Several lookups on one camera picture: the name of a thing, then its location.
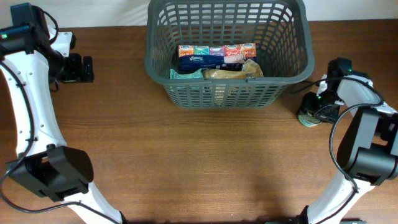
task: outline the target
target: wooden table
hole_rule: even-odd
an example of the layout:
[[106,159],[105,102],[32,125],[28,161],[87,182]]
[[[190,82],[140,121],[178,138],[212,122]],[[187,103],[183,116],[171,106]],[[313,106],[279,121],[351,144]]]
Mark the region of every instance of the wooden table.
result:
[[[311,80],[337,56],[350,58],[398,108],[398,21],[311,22],[310,28]],[[96,76],[92,84],[52,93],[57,121],[68,145],[90,155],[97,187],[128,220],[286,220],[314,202],[337,172],[328,152],[331,125],[305,128],[296,119],[304,93],[286,91],[261,110],[183,110],[146,74],[145,27],[69,30],[78,39],[74,52],[93,56]],[[16,130],[0,80],[4,164],[16,158]],[[350,121],[341,122],[335,144]],[[11,180],[4,191],[23,207],[53,205]],[[397,201],[398,180],[386,181],[346,217],[397,223]],[[68,208],[29,215],[0,207],[0,223],[82,223]]]

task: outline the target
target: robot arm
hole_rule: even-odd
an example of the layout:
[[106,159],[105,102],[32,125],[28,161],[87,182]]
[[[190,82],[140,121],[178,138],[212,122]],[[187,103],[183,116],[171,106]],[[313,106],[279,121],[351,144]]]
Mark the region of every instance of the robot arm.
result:
[[[10,178],[39,197],[49,197],[67,205],[78,202],[69,207],[86,223],[125,223],[121,212],[114,209],[96,188],[87,154],[67,147],[50,97],[50,82],[92,82],[91,58],[85,57],[82,66],[78,54],[69,54],[76,41],[73,33],[58,33],[53,29],[49,32],[40,8],[21,4],[12,6],[11,13],[14,26],[0,30],[0,68],[11,94],[19,158],[27,149],[27,139],[32,131],[34,141]],[[58,37],[50,44],[49,38],[55,35]],[[17,85],[12,74],[22,86]],[[31,130],[27,103],[20,88],[27,94],[34,130]],[[11,170],[18,162],[7,163],[7,169]]]
[[[328,78],[336,77],[351,80],[337,78],[327,81]],[[373,87],[372,81],[366,74],[352,70],[350,60],[338,58],[331,61],[328,74],[322,79],[325,81],[320,83],[317,97],[310,103],[303,101],[301,114],[305,112],[318,116],[316,118],[321,121],[335,122],[336,118],[333,114],[336,112],[338,114],[338,108],[343,105],[342,102],[350,107],[363,103],[377,104],[381,101],[368,87],[352,80],[359,80]],[[322,110],[328,103],[331,109],[325,113],[309,112],[314,108],[316,108],[315,111],[319,111],[317,108]],[[351,181],[347,180],[343,173],[337,173],[323,195],[315,203],[306,207],[299,223],[339,223],[365,193],[398,175],[396,167],[398,163],[397,111],[383,103],[382,106],[357,108],[350,112],[354,119],[339,146],[337,162],[350,177],[354,178],[358,192],[353,195]],[[380,136],[387,141],[387,145],[373,143],[374,136]]]

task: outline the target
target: black cable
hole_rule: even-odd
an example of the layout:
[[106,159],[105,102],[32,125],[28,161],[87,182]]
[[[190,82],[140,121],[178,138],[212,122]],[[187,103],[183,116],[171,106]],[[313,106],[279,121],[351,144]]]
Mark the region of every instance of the black cable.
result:
[[50,39],[50,44],[53,44],[57,40],[57,37],[58,37],[58,31],[59,31],[58,23],[54,19],[54,17],[52,17],[48,12],[43,11],[43,13],[46,14],[52,20],[52,22],[55,25],[55,36],[52,39]]
[[292,87],[295,86],[295,85],[301,84],[301,83],[312,83],[312,82],[309,81],[309,80],[304,80],[304,81],[301,81],[301,82],[299,82],[299,83],[295,83],[295,84],[291,85],[290,88],[292,88]]
[[363,81],[361,81],[361,80],[357,80],[357,79],[355,79],[355,78],[350,78],[350,77],[324,78],[324,79],[318,80],[318,81],[316,81],[316,82],[313,82],[313,83],[311,83],[311,84],[309,84],[309,85],[307,85],[307,86],[305,86],[305,87],[303,87],[303,88],[301,88],[301,89],[299,89],[299,90],[293,91],[292,93],[298,93],[298,92],[303,91],[303,90],[305,90],[305,89],[307,89],[307,88],[309,88],[309,87],[311,87],[311,86],[313,86],[313,85],[316,85],[317,83],[320,83],[320,82],[323,82],[323,81],[330,81],[330,80],[351,80],[351,81],[354,81],[354,82],[358,82],[358,83],[364,85],[364,86],[365,86],[366,88],[368,88],[369,90],[371,90],[373,93],[375,93],[375,94],[379,97],[380,101],[379,101],[378,103],[360,103],[360,104],[357,104],[357,105],[350,106],[349,108],[345,109],[345,110],[339,115],[339,117],[337,118],[336,122],[333,124],[333,127],[332,127],[332,129],[331,129],[331,131],[330,131],[330,136],[329,136],[329,152],[330,152],[330,156],[331,156],[331,159],[332,159],[333,163],[334,163],[335,166],[337,167],[337,169],[344,175],[344,177],[345,177],[346,179],[348,179],[348,180],[352,183],[352,185],[353,185],[353,192],[352,192],[352,194],[349,196],[349,198],[347,199],[347,201],[346,201],[337,211],[335,211],[334,213],[332,213],[330,216],[324,218],[323,220],[317,222],[316,224],[321,224],[321,223],[323,223],[323,222],[325,222],[325,221],[327,221],[327,220],[333,218],[333,217],[336,216],[337,214],[339,214],[339,213],[350,203],[350,201],[354,198],[355,194],[359,193],[359,192],[358,192],[358,185],[356,184],[355,180],[341,168],[341,166],[338,164],[338,162],[337,162],[337,160],[336,160],[336,156],[335,156],[335,153],[334,153],[334,151],[333,151],[333,137],[334,137],[334,135],[335,135],[335,131],[336,131],[337,124],[340,122],[340,120],[343,118],[343,116],[344,116],[346,113],[350,112],[351,110],[354,110],[354,109],[360,108],[360,107],[375,107],[375,106],[382,106],[382,105],[384,104],[384,98],[383,98],[383,96],[382,96],[376,89],[374,89],[373,87],[371,87],[371,86],[370,86],[368,83],[366,83],[366,82],[363,82]]
[[50,88],[50,91],[55,93],[55,92],[58,92],[59,89],[60,89],[60,84],[58,83],[57,79],[55,79],[54,85],[55,85],[55,89],[53,90],[53,89]]
[[32,108],[30,107],[30,103],[29,103],[29,99],[27,96],[27,93],[25,91],[24,88],[24,84],[21,83],[21,81],[19,80],[19,78],[17,77],[17,75],[2,61],[0,61],[0,65],[7,70],[8,73],[10,73],[10,75],[13,77],[13,79],[15,79],[17,86],[19,87],[22,96],[24,98],[25,101],[25,105],[26,105],[26,109],[27,109],[27,113],[28,113],[28,117],[29,117],[29,123],[30,123],[30,136],[29,139],[27,139],[26,141],[28,141],[28,145],[26,147],[26,150],[24,151],[24,153],[21,155],[21,157],[19,158],[17,164],[14,167],[11,167],[9,170],[7,170],[7,172],[0,178],[0,197],[1,199],[6,202],[10,207],[20,211],[20,212],[26,212],[26,213],[42,213],[42,212],[47,212],[47,211],[51,211],[51,210],[55,210],[58,208],[63,208],[69,205],[77,205],[77,206],[81,206],[115,224],[119,224],[116,220],[113,220],[111,217],[108,217],[92,208],[90,208],[89,206],[81,203],[81,202],[67,202],[61,205],[56,205],[56,206],[52,206],[52,207],[48,207],[48,208],[43,208],[43,209],[38,209],[38,210],[30,210],[30,209],[26,209],[26,208],[22,208],[16,204],[14,204],[12,201],[10,201],[4,194],[4,192],[2,191],[2,184],[5,181],[5,179],[7,177],[9,177],[24,161],[26,155],[28,155],[29,151],[32,149],[32,145],[33,142],[35,141],[35,127],[34,127],[34,120],[33,120],[33,113],[32,113]]

